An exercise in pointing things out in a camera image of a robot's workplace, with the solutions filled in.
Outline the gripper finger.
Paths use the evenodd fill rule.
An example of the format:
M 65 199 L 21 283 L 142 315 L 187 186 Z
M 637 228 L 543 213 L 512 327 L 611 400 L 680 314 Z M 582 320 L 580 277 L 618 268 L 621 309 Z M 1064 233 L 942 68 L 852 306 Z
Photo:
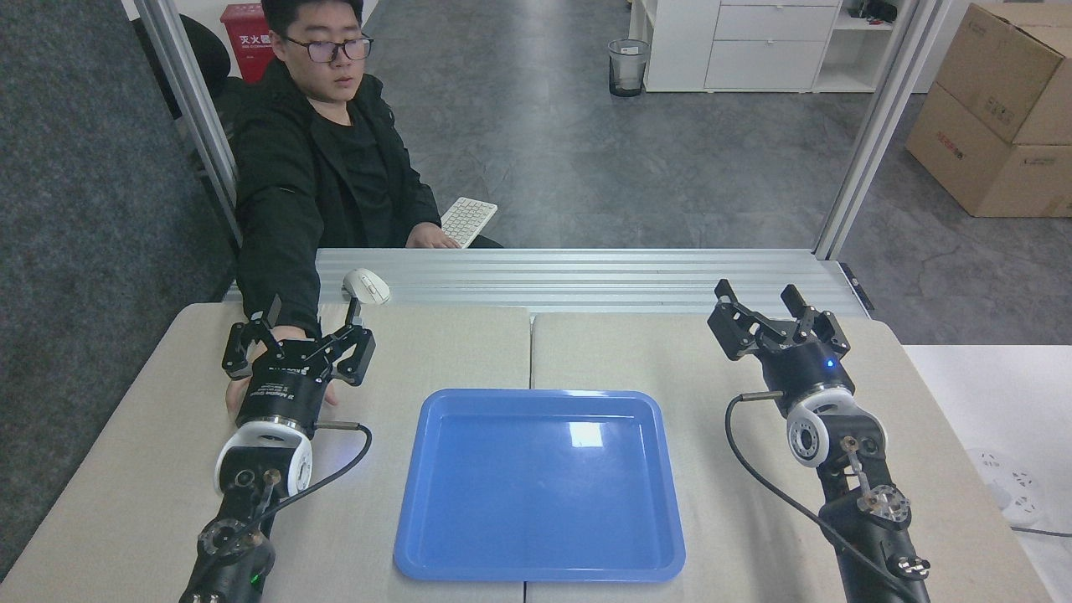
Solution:
M 814 306 L 804 302 L 794 285 L 781 290 L 781 302 L 796 320 L 791 332 L 793 343 L 824 343 L 837 356 L 849 352 L 850 344 L 833 312 L 819 312 Z
M 716 305 L 708 319 L 708 326 L 728 358 L 738 361 L 761 350 L 766 352 L 785 347 L 788 321 L 769 319 L 740 304 L 727 279 L 717 282 L 714 293 Z
M 310 352 L 310 376 L 318 383 L 341 380 L 353 387 L 363 384 L 376 342 L 373 332 L 364 327 L 360 310 L 361 302 L 351 299 L 344 324 L 318 339 Z
M 253 374 L 251 362 L 248 359 L 249 348 L 253 343 L 264 343 L 267 350 L 276 355 L 276 359 L 284 358 L 282 344 L 271 330 L 278 321 L 281 308 L 282 302 L 279 295 L 276 295 L 265 312 L 254 313 L 245 323 L 230 325 L 229 338 L 221 362 L 222 369 L 230 380 L 241 380 Z

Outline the person's right hand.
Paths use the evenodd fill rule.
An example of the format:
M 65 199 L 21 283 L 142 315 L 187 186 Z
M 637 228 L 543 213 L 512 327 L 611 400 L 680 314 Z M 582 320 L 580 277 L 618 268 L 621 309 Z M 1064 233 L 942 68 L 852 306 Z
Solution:
M 306 329 L 299 328 L 298 326 L 276 326 L 271 329 L 276 341 L 283 343 L 284 340 L 309 340 Z M 253 350 L 249 352 L 249 359 L 256 361 L 265 352 L 265 344 L 257 343 L 254 345 Z M 251 382 L 250 377 L 242 378 L 240 380 L 233 380 L 227 384 L 224 395 L 224 405 L 229 413 L 230 420 L 237 416 L 239 409 L 244 400 L 245 389 Z M 327 385 L 327 389 L 324 394 L 324 405 L 331 405 L 337 407 L 338 395 L 336 392 L 336 386 L 333 383 Z

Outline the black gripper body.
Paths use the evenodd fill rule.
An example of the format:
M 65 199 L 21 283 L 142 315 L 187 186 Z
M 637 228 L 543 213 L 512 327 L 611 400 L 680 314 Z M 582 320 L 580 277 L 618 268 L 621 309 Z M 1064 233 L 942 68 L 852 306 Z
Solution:
M 278 358 L 276 353 L 265 352 L 253 362 L 236 425 L 279 420 L 306 436 L 314 436 L 330 377 L 332 366 L 324 355 L 307 353 L 303 358 L 297 353 Z
M 758 352 L 766 389 L 781 392 L 776 402 L 780 412 L 790 412 L 793 405 L 821 386 L 853 393 L 855 385 L 842 366 L 846 352 L 819 340 Z

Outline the person's left hand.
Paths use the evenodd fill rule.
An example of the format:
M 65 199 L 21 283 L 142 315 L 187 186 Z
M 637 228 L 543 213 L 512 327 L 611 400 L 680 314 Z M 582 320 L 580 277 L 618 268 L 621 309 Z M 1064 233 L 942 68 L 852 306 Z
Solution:
M 438 224 L 432 222 L 417 223 L 417 225 L 411 229 L 405 247 L 410 249 L 461 248 L 458 241 L 455 241 Z

